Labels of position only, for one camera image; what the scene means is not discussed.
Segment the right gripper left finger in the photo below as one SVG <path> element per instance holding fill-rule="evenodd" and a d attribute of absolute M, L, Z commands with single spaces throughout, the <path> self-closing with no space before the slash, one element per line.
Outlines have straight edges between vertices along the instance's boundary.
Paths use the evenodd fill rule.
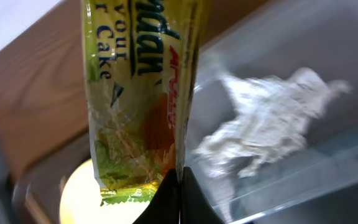
<path fill-rule="evenodd" d="M 134 224 L 179 224 L 179 186 L 175 169 L 170 169 L 148 207 Z"/>

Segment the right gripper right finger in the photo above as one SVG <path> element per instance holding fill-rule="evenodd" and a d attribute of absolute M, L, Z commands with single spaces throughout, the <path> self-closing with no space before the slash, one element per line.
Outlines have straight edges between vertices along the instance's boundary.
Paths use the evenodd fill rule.
<path fill-rule="evenodd" d="M 189 167 L 184 167 L 180 184 L 180 224 L 223 224 L 210 206 Z"/>

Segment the white napkin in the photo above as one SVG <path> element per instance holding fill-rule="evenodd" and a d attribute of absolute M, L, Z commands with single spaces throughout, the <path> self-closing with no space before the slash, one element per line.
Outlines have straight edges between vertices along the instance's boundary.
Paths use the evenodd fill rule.
<path fill-rule="evenodd" d="M 234 172 L 238 158 L 243 162 L 237 176 L 244 178 L 255 176 L 262 164 L 304 149 L 312 120 L 323 118 L 332 101 L 352 91 L 348 81 L 325 82 L 307 67 L 286 80 L 275 75 L 238 78 L 230 73 L 221 80 L 236 116 L 195 149 L 204 173 L 214 179 Z"/>

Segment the green yellow snack wrapper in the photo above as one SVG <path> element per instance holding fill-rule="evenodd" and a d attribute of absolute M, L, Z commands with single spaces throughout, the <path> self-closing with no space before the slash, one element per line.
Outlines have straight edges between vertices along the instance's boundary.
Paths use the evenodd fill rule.
<path fill-rule="evenodd" d="M 210 1 L 84 0 L 89 143 L 101 205 L 148 202 L 182 176 Z"/>

